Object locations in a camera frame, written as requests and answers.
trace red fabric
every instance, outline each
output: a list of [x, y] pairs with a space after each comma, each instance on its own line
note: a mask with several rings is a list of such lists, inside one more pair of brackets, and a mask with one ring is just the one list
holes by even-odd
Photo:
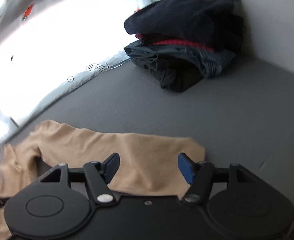
[[202, 44], [192, 42], [192, 41], [184, 41], [179, 39], [170, 39], [170, 40], [164, 40], [164, 41], [157, 41], [154, 43], [154, 45], [186, 45], [186, 46], [192, 46], [197, 48], [202, 48], [208, 51], [215, 51], [213, 48], [206, 47]]

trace beige shirt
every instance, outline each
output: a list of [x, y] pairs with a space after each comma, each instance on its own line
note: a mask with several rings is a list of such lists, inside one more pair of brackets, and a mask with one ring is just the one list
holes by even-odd
[[[182, 196], [189, 185], [178, 169], [178, 154], [203, 161], [205, 150], [191, 138], [135, 133], [99, 133], [52, 120], [41, 122], [17, 146], [6, 145], [0, 165], [0, 196], [12, 196], [37, 178], [36, 157], [55, 166], [82, 167], [103, 161], [113, 152], [120, 166], [108, 187], [133, 195]], [[0, 209], [0, 240], [11, 236]]]

